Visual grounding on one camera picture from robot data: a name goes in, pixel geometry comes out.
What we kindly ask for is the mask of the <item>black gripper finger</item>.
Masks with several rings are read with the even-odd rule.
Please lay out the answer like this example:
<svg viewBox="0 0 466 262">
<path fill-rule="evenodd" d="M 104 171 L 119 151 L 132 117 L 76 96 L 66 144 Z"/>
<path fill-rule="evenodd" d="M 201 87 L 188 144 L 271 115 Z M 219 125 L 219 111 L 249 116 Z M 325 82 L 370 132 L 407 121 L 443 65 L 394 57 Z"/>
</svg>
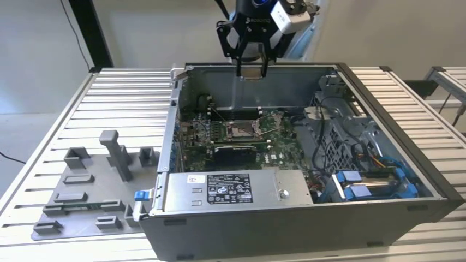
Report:
<svg viewBox="0 0 466 262">
<path fill-rule="evenodd" d="M 267 76 L 268 64 L 276 60 L 276 48 L 271 46 L 271 41 L 261 42 L 261 67 L 260 76 Z"/>
<path fill-rule="evenodd" d="M 228 43 L 228 35 L 232 29 L 237 33 L 237 42 L 235 47 L 232 47 Z M 223 54 L 225 57 L 229 57 L 233 61 L 236 61 L 236 76 L 240 77 L 243 53 L 248 44 L 248 28 L 240 26 L 239 29 L 235 29 L 235 23 L 232 21 L 219 21 L 216 23 L 216 33 Z"/>
</svg>

